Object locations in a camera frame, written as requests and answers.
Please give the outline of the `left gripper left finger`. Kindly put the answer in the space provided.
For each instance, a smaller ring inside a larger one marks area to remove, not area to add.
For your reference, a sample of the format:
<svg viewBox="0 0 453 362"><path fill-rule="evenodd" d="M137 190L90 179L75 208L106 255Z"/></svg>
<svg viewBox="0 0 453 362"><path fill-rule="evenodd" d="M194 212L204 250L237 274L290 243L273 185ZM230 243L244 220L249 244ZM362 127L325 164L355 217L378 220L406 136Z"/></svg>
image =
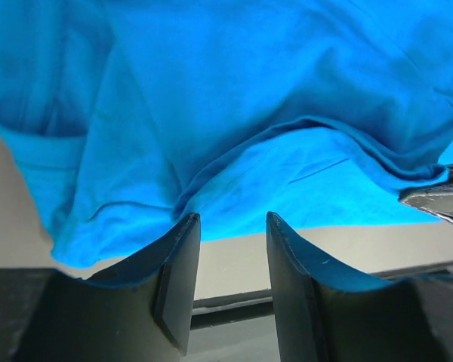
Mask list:
<svg viewBox="0 0 453 362"><path fill-rule="evenodd" d="M87 280L53 273L18 349L20 361L179 361L186 355L200 217Z"/></svg>

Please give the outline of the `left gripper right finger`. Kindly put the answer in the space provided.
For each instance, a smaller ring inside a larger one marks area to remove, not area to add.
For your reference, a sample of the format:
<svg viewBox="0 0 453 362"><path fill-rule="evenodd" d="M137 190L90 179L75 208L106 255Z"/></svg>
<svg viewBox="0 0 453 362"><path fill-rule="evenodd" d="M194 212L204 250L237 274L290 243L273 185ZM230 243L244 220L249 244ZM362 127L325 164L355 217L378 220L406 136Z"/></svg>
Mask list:
<svg viewBox="0 0 453 362"><path fill-rule="evenodd" d="M283 361L447 361L413 279L357 270L267 214L267 256Z"/></svg>

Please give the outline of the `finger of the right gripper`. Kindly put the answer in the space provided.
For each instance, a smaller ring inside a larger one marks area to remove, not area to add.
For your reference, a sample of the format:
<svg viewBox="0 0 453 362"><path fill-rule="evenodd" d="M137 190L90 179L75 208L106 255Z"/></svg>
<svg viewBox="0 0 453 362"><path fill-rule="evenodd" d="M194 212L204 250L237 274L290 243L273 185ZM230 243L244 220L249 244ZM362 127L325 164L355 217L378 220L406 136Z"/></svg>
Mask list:
<svg viewBox="0 0 453 362"><path fill-rule="evenodd" d="M434 186L405 189L399 202L436 216L453 225L453 164L448 166L448 180Z"/></svg>

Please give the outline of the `blue t shirt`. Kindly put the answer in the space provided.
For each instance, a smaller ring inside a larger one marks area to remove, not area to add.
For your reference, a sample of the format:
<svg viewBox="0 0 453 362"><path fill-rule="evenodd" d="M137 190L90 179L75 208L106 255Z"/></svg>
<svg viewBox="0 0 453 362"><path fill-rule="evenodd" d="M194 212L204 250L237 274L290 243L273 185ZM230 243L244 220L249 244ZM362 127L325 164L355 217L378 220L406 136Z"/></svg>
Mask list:
<svg viewBox="0 0 453 362"><path fill-rule="evenodd" d="M0 137L87 268L202 239L433 217L453 163L453 1L0 1Z"/></svg>

